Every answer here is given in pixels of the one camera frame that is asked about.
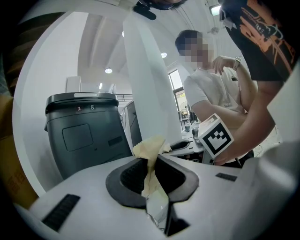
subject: black t-shirt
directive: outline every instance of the black t-shirt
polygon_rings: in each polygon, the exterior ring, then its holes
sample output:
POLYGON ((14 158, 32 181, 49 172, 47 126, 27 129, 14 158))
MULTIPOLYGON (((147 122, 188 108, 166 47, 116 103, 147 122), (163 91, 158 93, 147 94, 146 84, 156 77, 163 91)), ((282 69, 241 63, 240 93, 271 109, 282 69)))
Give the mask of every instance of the black t-shirt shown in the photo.
POLYGON ((273 0, 219 2, 235 24, 236 28, 226 29, 241 50, 252 80, 286 81, 299 56, 292 6, 273 0))

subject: black pants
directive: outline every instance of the black pants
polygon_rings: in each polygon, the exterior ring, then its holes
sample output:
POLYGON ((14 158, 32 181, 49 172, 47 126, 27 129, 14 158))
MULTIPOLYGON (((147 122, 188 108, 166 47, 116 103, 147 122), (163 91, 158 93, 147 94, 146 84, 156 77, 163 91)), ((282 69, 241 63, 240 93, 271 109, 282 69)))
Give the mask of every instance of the black pants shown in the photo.
POLYGON ((249 153, 247 153, 245 156, 243 156, 241 159, 239 159, 239 162, 240 162, 241 166, 239 165, 239 163, 237 161, 234 161, 232 163, 225 163, 222 166, 242 168, 242 166, 244 165, 245 161, 247 159, 249 159, 249 158, 254 158, 254 152, 253 152, 253 150, 251 150, 249 153))

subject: black hair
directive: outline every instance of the black hair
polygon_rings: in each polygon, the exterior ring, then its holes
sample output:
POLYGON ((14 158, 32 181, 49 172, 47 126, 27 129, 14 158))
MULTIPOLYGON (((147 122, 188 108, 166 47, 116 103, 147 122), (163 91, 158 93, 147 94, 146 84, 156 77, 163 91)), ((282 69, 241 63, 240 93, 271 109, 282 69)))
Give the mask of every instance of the black hair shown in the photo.
POLYGON ((182 0, 180 2, 176 2, 173 4, 171 9, 179 8, 182 4, 184 4, 187 0, 182 0))
POLYGON ((175 40, 175 46, 180 55, 182 55, 182 52, 180 51, 185 50, 187 38, 202 38, 202 33, 196 30, 183 30, 182 32, 180 32, 175 40))

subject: man in white shirt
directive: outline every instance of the man in white shirt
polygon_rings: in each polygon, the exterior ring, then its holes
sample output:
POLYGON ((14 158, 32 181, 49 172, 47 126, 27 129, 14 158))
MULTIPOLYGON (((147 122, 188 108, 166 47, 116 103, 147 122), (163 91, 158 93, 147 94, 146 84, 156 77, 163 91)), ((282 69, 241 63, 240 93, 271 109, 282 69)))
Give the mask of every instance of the man in white shirt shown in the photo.
MULTIPOLYGON (((245 111, 257 89, 248 71, 241 65, 233 70, 236 59, 219 56, 212 61, 213 50, 195 30, 182 31, 175 45, 181 56, 197 64, 197 70, 183 83, 187 102, 200 121, 216 113, 233 134, 246 120, 245 111)), ((240 156, 241 165, 253 157, 253 151, 240 156)), ((224 165, 238 167, 234 159, 224 165)))

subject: white cube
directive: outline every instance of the white cube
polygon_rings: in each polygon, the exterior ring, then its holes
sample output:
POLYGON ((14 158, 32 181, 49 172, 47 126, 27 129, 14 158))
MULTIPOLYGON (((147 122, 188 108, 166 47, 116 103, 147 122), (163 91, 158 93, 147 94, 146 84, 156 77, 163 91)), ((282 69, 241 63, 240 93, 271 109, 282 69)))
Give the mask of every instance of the white cube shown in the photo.
POLYGON ((230 131, 216 114, 200 123, 198 138, 212 159, 215 159, 233 142, 230 131))

